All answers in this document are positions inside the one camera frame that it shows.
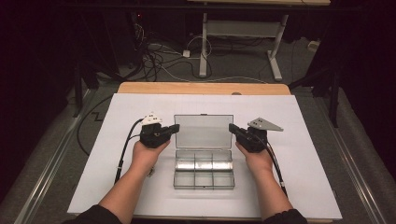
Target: white tabletop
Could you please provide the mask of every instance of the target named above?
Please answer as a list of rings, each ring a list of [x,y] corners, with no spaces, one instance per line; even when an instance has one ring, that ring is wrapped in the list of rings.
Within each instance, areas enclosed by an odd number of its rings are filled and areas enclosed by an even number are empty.
[[[268,140],[277,156],[292,205],[307,218],[342,218],[300,108],[291,95],[115,94],[68,213],[79,214],[89,209],[111,189],[131,126],[150,112],[163,119],[163,126],[174,124],[175,114],[233,115],[234,124],[241,128],[246,128],[247,123],[257,117],[273,122],[284,129],[284,132],[268,132]],[[140,130],[141,126],[137,125],[134,134]],[[123,172],[131,163],[133,145],[134,139],[125,153]],[[171,144],[160,155],[154,176],[145,181],[134,215],[260,217],[256,190],[245,158],[234,143],[231,151],[233,190],[176,190],[173,187],[176,153],[173,136]]]

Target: wooden board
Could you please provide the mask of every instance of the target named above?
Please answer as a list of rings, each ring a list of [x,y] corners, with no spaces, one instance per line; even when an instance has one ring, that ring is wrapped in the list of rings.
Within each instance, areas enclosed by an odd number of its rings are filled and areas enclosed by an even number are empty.
[[[124,82],[118,93],[290,95],[284,84]]]

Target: forearm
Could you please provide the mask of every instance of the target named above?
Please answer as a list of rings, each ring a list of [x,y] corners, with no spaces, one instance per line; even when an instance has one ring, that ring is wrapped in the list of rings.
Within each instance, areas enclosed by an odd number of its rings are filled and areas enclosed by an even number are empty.
[[[145,177],[142,172],[128,170],[99,204],[116,215],[121,223],[131,223]]]
[[[272,171],[262,171],[254,175],[262,219],[288,211],[292,208],[289,199],[277,184]]]

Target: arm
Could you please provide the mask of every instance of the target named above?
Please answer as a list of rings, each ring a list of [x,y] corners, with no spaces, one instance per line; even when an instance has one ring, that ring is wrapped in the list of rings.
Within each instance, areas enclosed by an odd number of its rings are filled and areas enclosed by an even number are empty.
[[[113,213],[121,223],[131,223],[143,182],[160,153],[168,145],[169,141],[157,148],[147,148],[142,143],[136,142],[130,168],[99,202],[99,205]]]
[[[256,183],[262,219],[292,209],[289,199],[274,178],[273,163],[268,151],[249,153],[238,142],[235,144],[245,155],[247,167]]]

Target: table leg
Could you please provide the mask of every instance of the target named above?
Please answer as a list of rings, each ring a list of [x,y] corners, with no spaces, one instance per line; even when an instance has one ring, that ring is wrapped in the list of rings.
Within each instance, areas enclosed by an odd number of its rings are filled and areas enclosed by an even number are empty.
[[[284,15],[282,18],[282,22],[280,23],[279,28],[276,33],[274,49],[267,51],[268,60],[270,62],[271,69],[273,71],[274,78],[276,81],[282,80],[282,75],[280,74],[279,66],[277,65],[277,62],[276,62],[276,53],[279,48],[280,41],[282,40],[282,35],[283,35],[283,32],[285,31],[286,22],[288,21],[288,17],[289,17],[289,15]]]
[[[202,21],[202,49],[201,49],[201,59],[199,65],[199,76],[206,77],[206,66],[207,66],[207,51],[206,51],[206,38],[207,38],[207,13],[204,13],[204,18]]]

